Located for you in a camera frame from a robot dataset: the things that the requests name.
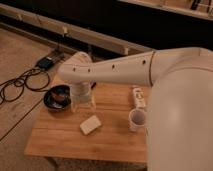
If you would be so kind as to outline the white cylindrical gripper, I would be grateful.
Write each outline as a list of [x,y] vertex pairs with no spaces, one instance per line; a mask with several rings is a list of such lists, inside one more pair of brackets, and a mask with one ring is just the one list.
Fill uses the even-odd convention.
[[[87,103],[91,100],[91,86],[89,83],[77,83],[71,85],[71,111],[76,112],[78,109],[77,103]],[[91,109],[96,109],[95,101],[90,101],[88,106]]]

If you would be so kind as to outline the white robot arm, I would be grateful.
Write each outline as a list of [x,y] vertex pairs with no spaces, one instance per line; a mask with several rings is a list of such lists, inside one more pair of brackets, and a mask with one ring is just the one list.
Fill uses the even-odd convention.
[[74,101],[89,97],[90,82],[149,86],[148,171],[213,171],[213,50],[154,50],[96,63],[77,52],[58,74]]

